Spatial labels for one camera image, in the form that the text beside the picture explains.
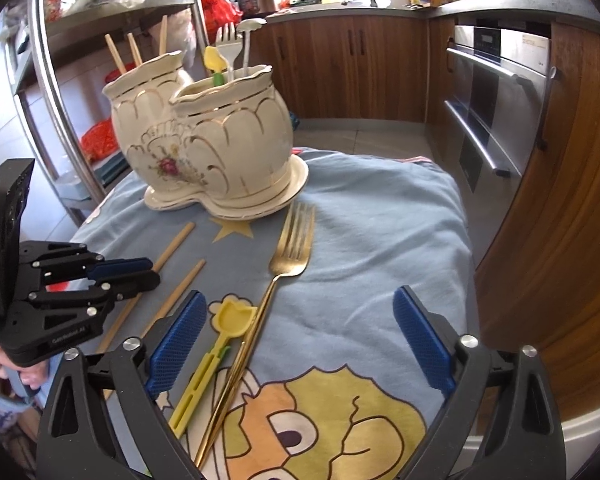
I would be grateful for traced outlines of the person's left hand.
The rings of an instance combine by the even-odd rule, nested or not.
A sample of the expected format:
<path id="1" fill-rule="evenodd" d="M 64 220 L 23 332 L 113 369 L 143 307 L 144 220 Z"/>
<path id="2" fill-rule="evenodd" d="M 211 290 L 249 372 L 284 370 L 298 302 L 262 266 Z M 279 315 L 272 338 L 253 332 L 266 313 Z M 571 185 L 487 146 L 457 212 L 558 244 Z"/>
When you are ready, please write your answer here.
<path id="1" fill-rule="evenodd" d="M 0 347 L 0 378 L 7 379 L 9 370 L 17 372 L 23 385 L 33 390 L 40 388 L 48 378 L 48 364 L 46 362 L 30 367 L 21 367 L 14 364 Z"/>

